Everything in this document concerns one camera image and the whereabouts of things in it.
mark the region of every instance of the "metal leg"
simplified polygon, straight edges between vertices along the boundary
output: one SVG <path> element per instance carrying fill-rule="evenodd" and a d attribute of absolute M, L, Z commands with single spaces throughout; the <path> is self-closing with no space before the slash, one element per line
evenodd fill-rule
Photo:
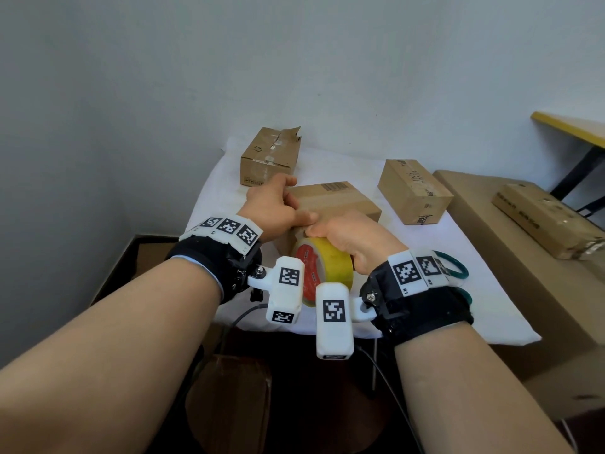
<path fill-rule="evenodd" d="M 605 149 L 593 146 L 582 158 L 578 165 L 556 185 L 550 193 L 559 200 L 567 196 L 578 184 L 590 174 L 601 161 L 605 159 Z"/>
<path fill-rule="evenodd" d="M 583 217 L 588 218 L 602 209 L 605 209 L 605 196 L 585 205 L 581 209 L 578 209 L 577 212 Z"/>
<path fill-rule="evenodd" d="M 378 339 L 374 339 L 374 361 L 378 363 Z M 372 392 L 376 391 L 376 367 L 372 367 Z"/>

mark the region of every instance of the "yellow tape roll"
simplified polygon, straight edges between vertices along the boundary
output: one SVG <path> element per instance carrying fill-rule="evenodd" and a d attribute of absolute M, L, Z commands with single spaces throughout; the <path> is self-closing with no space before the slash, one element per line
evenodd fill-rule
<path fill-rule="evenodd" d="M 315 306 L 315 287 L 322 282 L 340 282 L 351 290 L 353 262 L 324 237 L 307 237 L 294 246 L 292 256 L 305 265 L 303 296 L 308 306 Z"/>

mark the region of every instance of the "barcode label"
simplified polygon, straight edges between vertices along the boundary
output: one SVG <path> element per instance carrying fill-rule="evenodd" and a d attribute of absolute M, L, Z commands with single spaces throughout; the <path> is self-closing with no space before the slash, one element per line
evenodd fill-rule
<path fill-rule="evenodd" d="M 343 189 L 348 189 L 349 187 L 343 182 L 334 182 L 334 183 L 322 183 L 321 184 L 326 191 L 340 191 Z"/>

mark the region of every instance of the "white tablecloth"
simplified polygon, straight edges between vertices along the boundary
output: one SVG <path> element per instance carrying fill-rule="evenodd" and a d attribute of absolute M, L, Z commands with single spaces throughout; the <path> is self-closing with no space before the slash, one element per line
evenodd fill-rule
<path fill-rule="evenodd" d="M 223 158 L 216 164 L 200 192 L 187 229 L 217 213 L 236 213 L 246 199 L 248 187 L 239 184 L 239 157 L 248 142 L 231 137 L 226 144 Z M 539 341 L 523 315 L 506 295 L 488 266 L 468 241 L 449 213 L 445 213 L 438 224 L 405 226 L 399 221 L 389 203 L 377 188 L 384 161 L 356 158 L 311 148 L 302 148 L 295 175 L 298 184 L 314 184 L 348 181 L 382 209 L 380 223 L 399 237 L 409 247 L 430 247 L 452 255 L 469 270 L 464 289 L 473 297 L 471 311 L 475 318 L 473 327 L 491 344 L 522 346 Z M 272 267 L 279 256 L 273 244 L 262 246 L 265 266 Z M 355 274 L 352 294 L 358 296 L 359 288 L 366 277 Z M 255 304 L 249 301 L 246 290 L 232 301 L 219 307 L 215 321 L 230 325 L 241 313 Z M 248 314 L 238 327 L 254 331 L 291 331 L 314 335 L 315 309 L 302 307 L 298 322 L 294 325 L 276 325 L 265 320 L 265 310 L 258 309 Z M 353 324 L 356 337 L 375 338 L 380 332 L 367 323 Z"/>

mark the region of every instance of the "human hand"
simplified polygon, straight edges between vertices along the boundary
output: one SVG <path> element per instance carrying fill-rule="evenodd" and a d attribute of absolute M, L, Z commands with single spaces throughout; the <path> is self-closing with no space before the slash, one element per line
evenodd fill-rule
<path fill-rule="evenodd" d="M 246 203 L 237 213 L 249 218 L 261 229 L 263 242 L 269 242 L 294 226 L 308 226 L 319 218 L 317 212 L 298 210 L 298 199 L 287 189 L 298 182 L 296 177 L 276 174 L 262 186 L 254 186 L 246 194 Z"/>
<path fill-rule="evenodd" d="M 384 226 L 357 210 L 307 228 L 309 237 L 327 237 L 338 250 L 353 256 L 355 270 L 368 275 L 389 256 L 408 249 Z"/>

